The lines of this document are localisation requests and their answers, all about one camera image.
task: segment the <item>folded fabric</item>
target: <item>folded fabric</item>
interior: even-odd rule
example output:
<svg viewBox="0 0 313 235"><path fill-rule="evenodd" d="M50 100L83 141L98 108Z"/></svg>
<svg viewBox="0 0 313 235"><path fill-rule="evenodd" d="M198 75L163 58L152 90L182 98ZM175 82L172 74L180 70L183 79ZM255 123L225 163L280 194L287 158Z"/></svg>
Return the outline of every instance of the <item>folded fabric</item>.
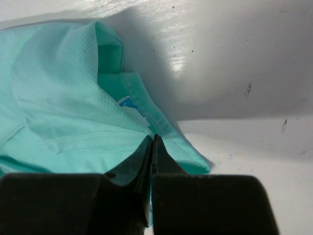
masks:
<svg viewBox="0 0 313 235"><path fill-rule="evenodd" d="M123 52L101 22L0 31L0 175L104 173L154 134L187 172L207 173L139 74L123 72Z"/></svg>

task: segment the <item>fabric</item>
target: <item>fabric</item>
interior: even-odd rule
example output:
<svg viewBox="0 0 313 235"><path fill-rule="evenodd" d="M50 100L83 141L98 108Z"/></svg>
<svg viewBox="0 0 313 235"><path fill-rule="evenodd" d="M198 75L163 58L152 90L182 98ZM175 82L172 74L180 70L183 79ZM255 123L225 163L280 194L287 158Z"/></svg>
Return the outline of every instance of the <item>fabric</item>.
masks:
<svg viewBox="0 0 313 235"><path fill-rule="evenodd" d="M0 31L0 175L104 173L154 134L187 172L207 173L139 74L122 71L123 52L101 22Z"/></svg>

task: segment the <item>white table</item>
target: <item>white table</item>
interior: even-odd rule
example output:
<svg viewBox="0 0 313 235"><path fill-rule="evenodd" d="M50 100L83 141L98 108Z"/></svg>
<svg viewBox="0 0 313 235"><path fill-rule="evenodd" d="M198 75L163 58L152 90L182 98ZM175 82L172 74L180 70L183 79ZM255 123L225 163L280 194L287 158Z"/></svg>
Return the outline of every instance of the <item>white table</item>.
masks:
<svg viewBox="0 0 313 235"><path fill-rule="evenodd" d="M255 175L281 234L313 234L312 0L0 1L1 29L93 19L212 173Z"/></svg>

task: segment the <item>scratch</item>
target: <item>scratch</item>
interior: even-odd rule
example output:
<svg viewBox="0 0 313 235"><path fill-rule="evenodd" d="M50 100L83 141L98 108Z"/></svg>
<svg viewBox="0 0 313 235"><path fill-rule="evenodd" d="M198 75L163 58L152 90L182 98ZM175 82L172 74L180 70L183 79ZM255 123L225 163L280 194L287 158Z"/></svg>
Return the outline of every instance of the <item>scratch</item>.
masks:
<svg viewBox="0 0 313 235"><path fill-rule="evenodd" d="M287 128L287 119L285 119L285 123L282 126L282 133L283 134L286 132L286 128Z"/></svg>
<svg viewBox="0 0 313 235"><path fill-rule="evenodd" d="M302 151L300 154L298 154L299 156L300 155L303 155L303 154L305 154L307 152L307 150L305 150L305 151Z"/></svg>
<svg viewBox="0 0 313 235"><path fill-rule="evenodd" d="M246 98L248 98L249 94L250 94L250 91L251 91L251 83L249 83L247 89L246 89L246 92L245 92L245 95L246 95Z"/></svg>

